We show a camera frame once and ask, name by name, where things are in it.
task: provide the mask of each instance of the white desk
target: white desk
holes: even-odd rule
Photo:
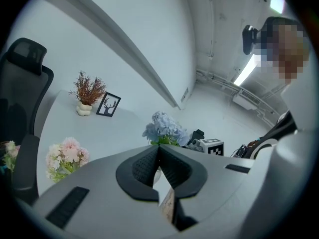
[[[79,116],[75,111],[76,104],[74,95],[61,90],[47,116],[37,157],[39,195],[54,184],[45,174],[45,157],[49,146],[61,143],[66,137],[78,140],[89,151],[90,161],[148,144],[147,139],[142,137],[146,123],[133,112],[121,109],[121,102],[113,117],[96,115],[98,104],[93,106],[90,116]]]

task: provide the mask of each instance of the deer silhouette picture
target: deer silhouette picture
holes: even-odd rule
[[[108,99],[109,99],[109,98],[105,98],[105,100],[104,100],[104,102],[103,102],[103,105],[104,105],[104,108],[105,108],[104,114],[111,114],[111,113],[109,113],[109,109],[114,108],[115,105],[116,105],[116,101],[114,101],[114,103],[113,103],[112,106],[111,106],[111,105],[110,105],[110,106],[107,106],[106,103],[108,102]]]

